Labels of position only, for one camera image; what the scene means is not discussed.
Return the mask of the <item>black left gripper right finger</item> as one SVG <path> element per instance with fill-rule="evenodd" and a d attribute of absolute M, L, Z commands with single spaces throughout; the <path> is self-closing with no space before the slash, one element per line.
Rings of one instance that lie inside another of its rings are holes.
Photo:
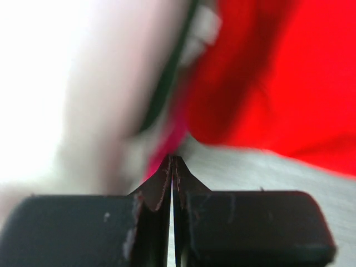
<path fill-rule="evenodd" d="M 302 191 L 213 191 L 172 159 L 177 266 L 327 266 L 337 246 Z"/>

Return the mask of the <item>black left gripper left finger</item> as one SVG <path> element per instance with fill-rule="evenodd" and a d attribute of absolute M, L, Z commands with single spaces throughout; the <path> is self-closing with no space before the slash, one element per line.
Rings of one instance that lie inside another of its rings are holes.
<path fill-rule="evenodd" d="M 126 196 L 24 199 L 1 232 L 1 265 L 166 266 L 172 158 Z"/>

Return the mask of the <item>red t shirt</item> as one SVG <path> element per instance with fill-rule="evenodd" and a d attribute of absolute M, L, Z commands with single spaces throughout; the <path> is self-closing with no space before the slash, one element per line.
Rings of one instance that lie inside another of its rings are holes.
<path fill-rule="evenodd" d="M 355 175 L 355 2 L 217 6 L 218 37 L 188 84 L 192 136 Z"/>

